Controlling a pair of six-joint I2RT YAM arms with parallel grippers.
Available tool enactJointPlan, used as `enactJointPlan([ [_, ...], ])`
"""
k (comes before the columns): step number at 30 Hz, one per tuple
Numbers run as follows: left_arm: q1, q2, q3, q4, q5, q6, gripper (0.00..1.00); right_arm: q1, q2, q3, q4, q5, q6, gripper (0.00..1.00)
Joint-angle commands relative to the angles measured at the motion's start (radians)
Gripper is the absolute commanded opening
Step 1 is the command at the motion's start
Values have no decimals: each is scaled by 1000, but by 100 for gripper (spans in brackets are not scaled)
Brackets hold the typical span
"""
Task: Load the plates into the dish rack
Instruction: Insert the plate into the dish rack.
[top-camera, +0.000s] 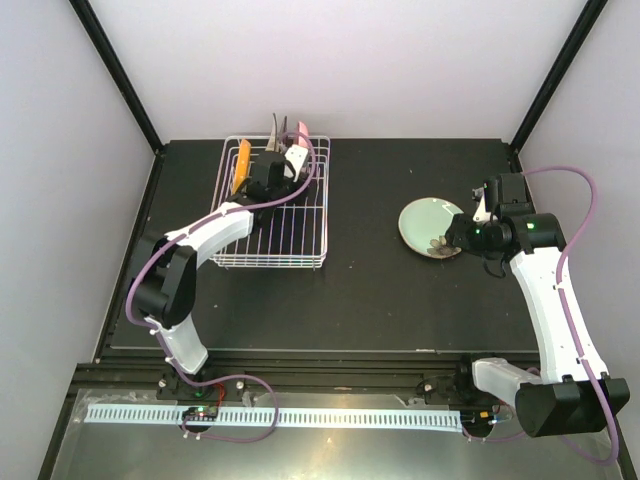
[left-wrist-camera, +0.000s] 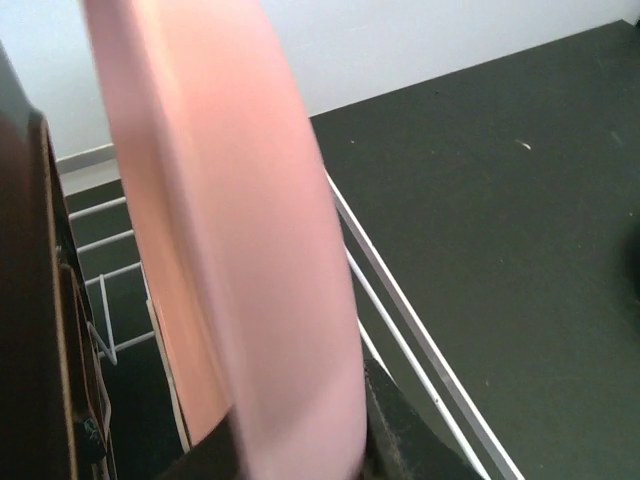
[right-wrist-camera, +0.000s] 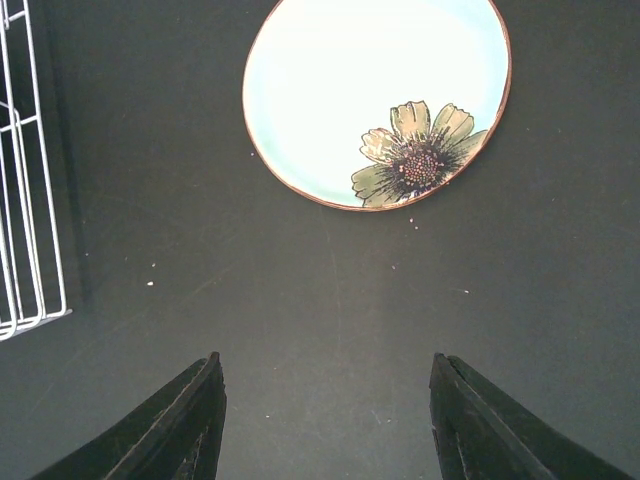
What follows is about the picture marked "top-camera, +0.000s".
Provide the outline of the white wire dish rack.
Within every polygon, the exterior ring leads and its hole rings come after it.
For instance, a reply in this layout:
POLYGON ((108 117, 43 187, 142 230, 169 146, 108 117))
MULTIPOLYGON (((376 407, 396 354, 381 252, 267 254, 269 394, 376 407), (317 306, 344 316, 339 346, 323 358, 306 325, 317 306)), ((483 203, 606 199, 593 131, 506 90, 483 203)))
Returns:
POLYGON ((270 223, 214 254, 223 268, 320 268, 328 250, 329 162, 331 141, 313 135, 316 168, 306 192, 277 207, 270 223))

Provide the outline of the orange dotted scalloped plate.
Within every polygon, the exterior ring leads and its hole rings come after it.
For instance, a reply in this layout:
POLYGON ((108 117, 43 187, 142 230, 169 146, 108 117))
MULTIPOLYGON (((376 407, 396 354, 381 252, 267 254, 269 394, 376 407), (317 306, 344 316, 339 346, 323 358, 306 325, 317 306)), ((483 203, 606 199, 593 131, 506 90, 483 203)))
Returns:
POLYGON ((251 143, 247 139, 242 139, 239 145, 237 161, 234 171, 232 193, 237 193, 244 181, 247 179, 251 155, 251 143))

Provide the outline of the white square plate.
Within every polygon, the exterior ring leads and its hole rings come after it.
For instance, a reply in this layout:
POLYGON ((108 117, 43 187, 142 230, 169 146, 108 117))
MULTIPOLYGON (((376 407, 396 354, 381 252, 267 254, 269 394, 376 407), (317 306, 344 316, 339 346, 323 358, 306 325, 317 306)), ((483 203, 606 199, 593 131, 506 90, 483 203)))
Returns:
POLYGON ((271 130, 265 150, 268 152, 277 152, 279 146, 279 130, 278 120, 275 113, 272 114, 271 130))

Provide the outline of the green floral plate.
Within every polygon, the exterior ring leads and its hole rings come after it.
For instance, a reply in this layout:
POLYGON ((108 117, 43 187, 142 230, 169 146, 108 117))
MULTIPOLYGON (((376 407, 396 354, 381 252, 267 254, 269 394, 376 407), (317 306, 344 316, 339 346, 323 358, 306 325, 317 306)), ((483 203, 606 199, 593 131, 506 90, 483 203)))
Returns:
POLYGON ((461 252, 445 238, 453 217, 462 210, 448 200, 426 197, 412 201, 401 211, 398 229, 404 243, 425 257, 443 260, 461 252))

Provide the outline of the pink round plate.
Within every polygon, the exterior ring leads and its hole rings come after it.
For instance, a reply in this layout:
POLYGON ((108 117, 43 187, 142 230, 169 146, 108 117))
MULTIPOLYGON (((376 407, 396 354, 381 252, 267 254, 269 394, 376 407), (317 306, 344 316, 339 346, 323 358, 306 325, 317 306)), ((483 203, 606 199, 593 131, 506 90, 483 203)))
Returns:
POLYGON ((296 144, 309 150, 310 149, 309 142, 308 142, 309 132, 308 132, 308 127, 304 122, 299 121, 297 123, 297 133, 298 135, 297 135, 296 144))

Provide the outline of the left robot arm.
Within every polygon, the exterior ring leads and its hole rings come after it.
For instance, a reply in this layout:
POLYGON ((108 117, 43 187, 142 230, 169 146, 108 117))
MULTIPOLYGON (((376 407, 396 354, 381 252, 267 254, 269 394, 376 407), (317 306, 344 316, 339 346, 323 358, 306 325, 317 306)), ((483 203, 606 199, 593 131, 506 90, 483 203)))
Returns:
POLYGON ((125 300, 127 319, 158 338, 166 362, 181 373, 179 386, 193 399, 214 388, 204 368, 207 348, 193 321, 198 269, 228 245, 248 237, 273 210, 294 200, 309 186, 317 163, 313 148, 268 150, 252 164, 236 163, 231 195, 213 213, 141 244, 142 265, 125 300))

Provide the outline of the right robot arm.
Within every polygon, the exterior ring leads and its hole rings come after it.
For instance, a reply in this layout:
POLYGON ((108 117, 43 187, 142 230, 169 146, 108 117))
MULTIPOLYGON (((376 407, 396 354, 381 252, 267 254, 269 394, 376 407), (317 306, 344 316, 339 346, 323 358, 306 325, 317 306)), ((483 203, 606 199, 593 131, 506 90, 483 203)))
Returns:
POLYGON ((473 198, 476 212, 454 215, 446 242, 482 259, 496 255, 511 270, 534 328, 540 372, 504 358, 478 358, 455 377, 457 396, 476 403, 490 394, 514 407, 530 437, 613 428, 629 387, 610 375, 590 339, 570 278, 571 244, 558 219, 536 212, 522 173, 485 179, 473 198))

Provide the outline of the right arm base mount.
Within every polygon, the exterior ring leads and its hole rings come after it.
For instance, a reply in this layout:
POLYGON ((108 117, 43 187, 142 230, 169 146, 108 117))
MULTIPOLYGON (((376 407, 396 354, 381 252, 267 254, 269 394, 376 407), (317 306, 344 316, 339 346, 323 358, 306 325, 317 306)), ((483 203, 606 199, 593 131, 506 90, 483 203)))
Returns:
POLYGON ((421 374, 415 391, 427 404, 472 408, 506 405, 503 400, 475 386, 470 364, 459 363, 454 369, 425 371, 421 374))

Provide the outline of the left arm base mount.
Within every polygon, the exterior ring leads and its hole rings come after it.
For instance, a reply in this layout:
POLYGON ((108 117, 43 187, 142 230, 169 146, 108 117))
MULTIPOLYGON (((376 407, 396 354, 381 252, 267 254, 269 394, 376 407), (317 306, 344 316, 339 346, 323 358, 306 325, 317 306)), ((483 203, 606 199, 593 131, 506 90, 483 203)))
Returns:
POLYGON ((246 378, 232 378, 206 386, 193 386, 185 382, 174 369, 164 369, 156 383, 156 398, 175 401, 178 404, 221 403, 230 394, 231 399, 239 398, 248 384, 246 378))

